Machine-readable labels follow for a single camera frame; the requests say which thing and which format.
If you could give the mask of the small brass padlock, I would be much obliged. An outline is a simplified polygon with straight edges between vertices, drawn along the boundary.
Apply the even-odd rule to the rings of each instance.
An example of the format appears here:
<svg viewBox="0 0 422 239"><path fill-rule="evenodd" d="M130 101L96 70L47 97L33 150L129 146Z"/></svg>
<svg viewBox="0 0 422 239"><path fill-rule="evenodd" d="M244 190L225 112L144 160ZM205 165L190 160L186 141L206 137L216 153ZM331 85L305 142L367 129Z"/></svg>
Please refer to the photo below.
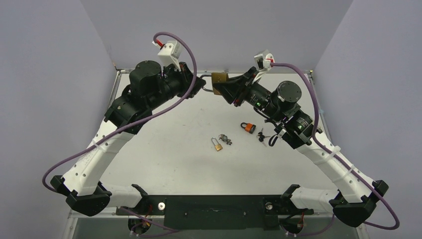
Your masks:
<svg viewBox="0 0 422 239"><path fill-rule="evenodd" d="M223 146L220 144L220 142L218 141L218 139L217 139L217 138L212 137L212 138L211 138L211 142L213 143L213 145L214 145L214 147L215 147L216 151L220 151L220 150L222 150L222 149L223 149Z"/></svg>

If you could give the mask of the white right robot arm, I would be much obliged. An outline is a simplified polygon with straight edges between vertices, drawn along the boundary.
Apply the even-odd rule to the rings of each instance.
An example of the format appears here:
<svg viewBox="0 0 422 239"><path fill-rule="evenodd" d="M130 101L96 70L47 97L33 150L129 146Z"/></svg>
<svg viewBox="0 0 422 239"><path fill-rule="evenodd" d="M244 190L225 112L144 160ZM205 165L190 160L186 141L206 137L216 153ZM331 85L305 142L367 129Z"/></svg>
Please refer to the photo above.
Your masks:
<svg viewBox="0 0 422 239"><path fill-rule="evenodd" d="M216 95L236 107L251 104L266 122L274 125L278 138L306 156L336 186L335 190L318 190L291 185L282 194L282 209L288 213L303 210L333 213L351 227L365 223L388 185L358 170L312 117L301 110L298 102L302 90L296 83L285 80L269 91L256 81L259 75L255 68L232 78L226 73L212 73L212 88Z"/></svg>

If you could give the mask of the orange round padlock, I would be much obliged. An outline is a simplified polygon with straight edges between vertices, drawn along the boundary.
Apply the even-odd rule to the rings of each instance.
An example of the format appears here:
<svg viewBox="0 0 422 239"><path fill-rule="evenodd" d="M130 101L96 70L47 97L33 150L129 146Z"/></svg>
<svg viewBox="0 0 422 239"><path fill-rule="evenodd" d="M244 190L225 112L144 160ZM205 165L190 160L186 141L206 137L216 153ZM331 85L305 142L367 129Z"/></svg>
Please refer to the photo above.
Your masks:
<svg viewBox="0 0 422 239"><path fill-rule="evenodd" d="M249 134L253 134L255 132L255 130L256 130L256 125L255 124L252 124L252 123L242 122L240 124L240 127L243 128Z"/></svg>

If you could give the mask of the black headed key bunch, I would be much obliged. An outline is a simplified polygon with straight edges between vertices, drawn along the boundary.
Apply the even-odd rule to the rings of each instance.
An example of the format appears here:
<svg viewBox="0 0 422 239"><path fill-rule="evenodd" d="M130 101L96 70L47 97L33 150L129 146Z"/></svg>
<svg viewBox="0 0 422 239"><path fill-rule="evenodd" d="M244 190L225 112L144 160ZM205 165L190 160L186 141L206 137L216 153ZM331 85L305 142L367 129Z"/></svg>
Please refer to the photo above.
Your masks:
<svg viewBox="0 0 422 239"><path fill-rule="evenodd" d="M263 133L263 128L257 133L257 139L260 143L262 143L265 147L267 147L267 144L264 142L266 138L269 138L269 136L265 136Z"/></svg>

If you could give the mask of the small black keys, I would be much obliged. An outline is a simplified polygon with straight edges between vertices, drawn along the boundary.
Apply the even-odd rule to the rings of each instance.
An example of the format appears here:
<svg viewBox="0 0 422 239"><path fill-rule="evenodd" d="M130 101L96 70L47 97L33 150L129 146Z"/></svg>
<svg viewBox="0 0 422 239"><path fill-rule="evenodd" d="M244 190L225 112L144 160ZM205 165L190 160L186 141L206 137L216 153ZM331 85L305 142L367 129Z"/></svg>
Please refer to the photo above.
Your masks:
<svg viewBox="0 0 422 239"><path fill-rule="evenodd" d="M219 135L219 139L220 139L221 141L225 142L227 145L232 145L232 141L231 141L231 139L229 139L229 138L228 138L228 136L227 136L227 135L225 135L225 134L220 134L220 135Z"/></svg>

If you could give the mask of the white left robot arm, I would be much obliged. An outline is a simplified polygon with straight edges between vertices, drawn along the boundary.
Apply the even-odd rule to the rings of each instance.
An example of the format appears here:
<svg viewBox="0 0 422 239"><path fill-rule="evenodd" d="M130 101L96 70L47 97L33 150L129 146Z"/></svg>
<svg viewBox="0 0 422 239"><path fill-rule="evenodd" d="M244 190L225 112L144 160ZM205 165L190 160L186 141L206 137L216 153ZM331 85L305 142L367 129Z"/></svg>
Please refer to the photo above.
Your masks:
<svg viewBox="0 0 422 239"><path fill-rule="evenodd" d="M206 84L181 62L161 67L155 61L140 62L129 73L129 84L105 113L89 147L63 175L51 179L57 193L66 197L73 211L86 216L108 207L127 207L136 214L148 209L147 193L138 185L116 186L100 181L119 151L148 122L153 111L173 99L192 98Z"/></svg>

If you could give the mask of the large brass padlock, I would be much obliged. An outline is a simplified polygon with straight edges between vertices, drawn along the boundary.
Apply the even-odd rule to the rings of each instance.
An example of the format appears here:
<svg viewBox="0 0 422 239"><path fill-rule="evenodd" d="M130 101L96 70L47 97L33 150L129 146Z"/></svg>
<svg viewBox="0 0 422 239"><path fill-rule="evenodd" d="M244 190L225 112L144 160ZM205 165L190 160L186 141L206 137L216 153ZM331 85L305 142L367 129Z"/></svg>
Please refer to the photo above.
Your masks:
<svg viewBox="0 0 422 239"><path fill-rule="evenodd" d="M226 82L229 78L229 75L227 72L212 72L212 73L206 73L206 74L200 75L200 79L204 79L204 78L211 79L212 88L208 89L205 86L202 86L202 90L208 93L213 93L214 95L221 96L221 93L219 90L216 89L215 84Z"/></svg>

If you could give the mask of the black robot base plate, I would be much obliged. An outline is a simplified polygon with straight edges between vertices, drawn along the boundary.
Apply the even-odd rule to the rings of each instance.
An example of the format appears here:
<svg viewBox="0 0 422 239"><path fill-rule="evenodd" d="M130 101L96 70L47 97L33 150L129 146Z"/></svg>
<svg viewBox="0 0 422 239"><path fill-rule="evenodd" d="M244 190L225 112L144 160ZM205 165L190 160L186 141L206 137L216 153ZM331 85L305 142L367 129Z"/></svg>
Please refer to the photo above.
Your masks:
<svg viewBox="0 0 422 239"><path fill-rule="evenodd" d="M281 195L150 195L130 211L164 216L176 230L278 230L282 217L314 214Z"/></svg>

